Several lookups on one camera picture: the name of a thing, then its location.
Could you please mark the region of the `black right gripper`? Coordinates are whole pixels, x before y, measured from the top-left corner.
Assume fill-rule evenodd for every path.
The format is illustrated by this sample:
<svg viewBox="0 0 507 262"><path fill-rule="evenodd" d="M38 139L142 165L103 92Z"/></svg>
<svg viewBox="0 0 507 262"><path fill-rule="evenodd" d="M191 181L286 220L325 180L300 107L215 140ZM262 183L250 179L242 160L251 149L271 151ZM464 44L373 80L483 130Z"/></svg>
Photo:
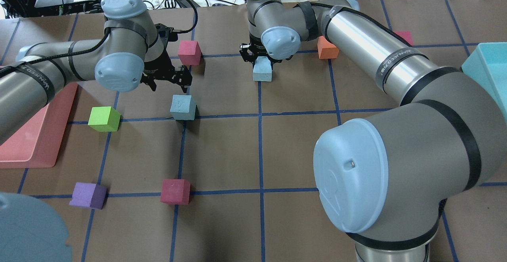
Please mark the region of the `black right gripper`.
<svg viewBox="0 0 507 262"><path fill-rule="evenodd" d="M239 47L239 52L243 61L251 63L254 71L257 69L259 72L261 68L265 68L273 72L273 65L277 63L278 60L273 59L268 54L259 36L255 36L252 32L249 32L249 40L249 44L242 43Z"/></svg>

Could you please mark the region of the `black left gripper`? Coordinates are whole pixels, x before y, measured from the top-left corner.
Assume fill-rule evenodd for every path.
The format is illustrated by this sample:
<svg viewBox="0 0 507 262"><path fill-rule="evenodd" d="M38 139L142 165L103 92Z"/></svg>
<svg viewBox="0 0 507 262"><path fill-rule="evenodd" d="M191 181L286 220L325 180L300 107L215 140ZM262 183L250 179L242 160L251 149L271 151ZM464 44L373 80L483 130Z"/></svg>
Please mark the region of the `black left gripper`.
<svg viewBox="0 0 507 262"><path fill-rule="evenodd" d="M186 94L192 85L192 74L184 65L174 67L167 52L167 44L178 40L177 33L173 27L167 27L161 23L155 24L154 27L157 29L157 38L149 46L145 56L145 67L140 83L148 85L152 92L155 92L157 90L155 81L168 81L179 85L182 92Z"/></svg>

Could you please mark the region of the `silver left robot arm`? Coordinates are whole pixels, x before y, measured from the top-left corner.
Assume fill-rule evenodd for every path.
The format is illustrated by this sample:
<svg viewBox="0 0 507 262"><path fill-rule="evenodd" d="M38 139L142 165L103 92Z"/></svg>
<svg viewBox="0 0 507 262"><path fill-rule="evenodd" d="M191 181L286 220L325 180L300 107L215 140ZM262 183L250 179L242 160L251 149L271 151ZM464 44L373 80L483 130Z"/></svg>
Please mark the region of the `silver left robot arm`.
<svg viewBox="0 0 507 262"><path fill-rule="evenodd" d="M40 43L20 50L20 59L1 68L1 142L72 82L96 80L114 92L130 92L140 83L156 90L156 81L192 84L188 68L175 68L143 0L102 0L103 37Z"/></svg>

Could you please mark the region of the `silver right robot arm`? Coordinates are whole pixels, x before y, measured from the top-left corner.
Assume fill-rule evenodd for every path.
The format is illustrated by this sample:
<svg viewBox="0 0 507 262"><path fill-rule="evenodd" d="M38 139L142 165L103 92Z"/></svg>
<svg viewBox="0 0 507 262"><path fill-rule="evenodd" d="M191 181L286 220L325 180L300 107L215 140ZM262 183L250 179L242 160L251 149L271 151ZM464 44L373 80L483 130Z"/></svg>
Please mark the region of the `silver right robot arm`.
<svg viewBox="0 0 507 262"><path fill-rule="evenodd" d="M411 31L420 50L438 65L458 67L477 43L506 41L506 0L360 0L364 13L395 30ZM459 33L467 46L458 47ZM255 112L261 100L264 193L245 193L245 202L264 200L264 222L242 220L228 251L208 253L214 262L355 262L354 243L327 218L321 206L311 157L322 132L355 118L384 114L398 103L343 53L325 63L300 53L278 65L272 83L242 75L241 105ZM449 199L431 243L438 262L506 261L506 162L484 187Z"/></svg>

